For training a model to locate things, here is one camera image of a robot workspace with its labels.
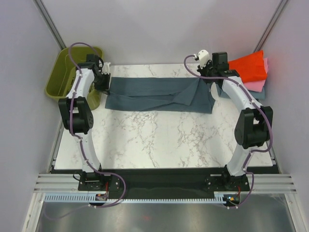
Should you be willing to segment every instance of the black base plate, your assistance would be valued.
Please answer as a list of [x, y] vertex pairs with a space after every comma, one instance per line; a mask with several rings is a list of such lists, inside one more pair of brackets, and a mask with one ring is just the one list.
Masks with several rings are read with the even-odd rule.
[[248, 182], [247, 176], [244, 176], [239, 181], [232, 181], [228, 184], [223, 182], [221, 176], [207, 176], [205, 179], [207, 185], [207, 191], [214, 192], [223, 192], [223, 191], [231, 191], [231, 192], [238, 192], [239, 188], [241, 191], [249, 191], [250, 186]]
[[[207, 178], [210, 183], [216, 183], [224, 168], [178, 168], [178, 169], [109, 169], [105, 172], [117, 173], [126, 181], [125, 199], [199, 199], [213, 198], [214, 191], [227, 191], [225, 185], [207, 185]], [[255, 174], [278, 174], [276, 165], [272, 167], [249, 167], [249, 172]], [[82, 173], [81, 170], [55, 170], [52, 174], [73, 174]], [[240, 185], [241, 191], [248, 191], [249, 185]], [[120, 182], [118, 191], [110, 191], [110, 198], [116, 199], [121, 196], [123, 184]], [[231, 188], [231, 191], [238, 191], [238, 187]]]

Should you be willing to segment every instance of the plastic basket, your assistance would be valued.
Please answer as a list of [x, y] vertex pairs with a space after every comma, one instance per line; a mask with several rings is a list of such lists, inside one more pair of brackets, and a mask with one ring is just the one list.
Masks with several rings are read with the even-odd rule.
[[[98, 47], [94, 48], [103, 59], [102, 50]], [[76, 76], [75, 66], [69, 58], [68, 50], [68, 48], [65, 48], [59, 53], [45, 87], [46, 95], [56, 101], [66, 97], [73, 86]], [[76, 63], [85, 62], [86, 55], [91, 53], [93, 53], [91, 48], [83, 46], [76, 46], [71, 50], [72, 57]], [[98, 108], [101, 95], [101, 92], [94, 89], [94, 85], [90, 87], [87, 102], [91, 110]]]

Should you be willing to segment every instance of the white marble surface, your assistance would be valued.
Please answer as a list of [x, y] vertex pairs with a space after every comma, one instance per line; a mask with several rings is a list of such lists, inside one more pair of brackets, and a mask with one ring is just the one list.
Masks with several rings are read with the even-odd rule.
[[[183, 64], [111, 66], [117, 77], [190, 77]], [[93, 111], [93, 142], [104, 169], [223, 167], [236, 147], [239, 116], [230, 99], [215, 97], [212, 114]], [[255, 153], [249, 166], [271, 166], [269, 153]], [[64, 130], [55, 169], [81, 169], [77, 144]]]

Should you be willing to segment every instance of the gray towel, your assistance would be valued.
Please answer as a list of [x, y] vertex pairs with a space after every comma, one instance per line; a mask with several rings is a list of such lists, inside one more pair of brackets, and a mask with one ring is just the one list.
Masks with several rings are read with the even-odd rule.
[[121, 111], [178, 111], [211, 114], [210, 85], [199, 78], [113, 77], [105, 108]]

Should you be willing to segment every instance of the black mount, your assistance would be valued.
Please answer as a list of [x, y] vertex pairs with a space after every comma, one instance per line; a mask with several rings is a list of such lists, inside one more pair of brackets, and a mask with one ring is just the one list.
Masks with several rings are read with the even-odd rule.
[[98, 173], [82, 172], [79, 180], [79, 191], [108, 191], [117, 193], [123, 191], [122, 181], [114, 175], [101, 175]]
[[[272, 125], [273, 110], [270, 106], [261, 106], [270, 125]], [[240, 112], [234, 135], [237, 143], [244, 149], [253, 146], [262, 146], [270, 139], [267, 124], [257, 109], [245, 109]]]
[[[70, 98], [59, 99], [58, 106], [64, 128], [70, 130]], [[78, 108], [78, 113], [73, 113], [73, 133], [84, 133], [93, 127], [93, 115], [85, 97], [74, 99], [73, 107]]]
[[95, 80], [93, 83], [95, 84], [95, 90], [104, 92], [106, 94], [110, 94], [109, 85], [111, 74], [102, 74], [99, 70], [99, 61], [101, 61], [102, 65], [104, 65], [103, 60], [95, 54], [87, 54], [86, 62], [79, 63], [78, 66], [81, 69], [91, 69], [94, 73]]
[[240, 187], [241, 191], [249, 191], [249, 182], [246, 175], [232, 176], [230, 175], [227, 166], [221, 175], [209, 175], [205, 179], [208, 191], [233, 191], [237, 192]]
[[[197, 71], [201, 74], [201, 76], [239, 76], [236, 70], [229, 70], [229, 64], [227, 62], [227, 52], [216, 52], [212, 54], [212, 60], [209, 60], [204, 68], [198, 65]], [[211, 84], [216, 83], [220, 88], [222, 88], [223, 80], [207, 80], [203, 79], [205, 83]]]
[[[212, 54], [212, 61], [209, 60], [204, 68], [198, 66], [197, 70], [201, 76], [205, 77], [230, 77], [239, 76], [236, 70], [229, 70], [229, 64], [227, 61], [227, 52], [217, 52]], [[223, 80], [207, 80], [208, 83], [215, 82], [220, 88], [222, 88]], [[273, 110], [270, 106], [263, 107], [261, 110], [267, 116], [270, 125], [272, 125]], [[235, 139], [239, 145], [242, 145], [244, 149], [253, 146], [262, 146], [269, 140], [269, 130], [267, 124], [257, 109], [245, 109], [242, 110], [238, 118], [235, 131]], [[227, 166], [224, 167], [224, 171], [221, 176], [207, 176], [205, 179], [207, 183], [207, 189], [210, 191], [238, 191], [238, 186], [242, 191], [249, 190], [248, 178], [246, 174], [242, 176], [231, 176]]]

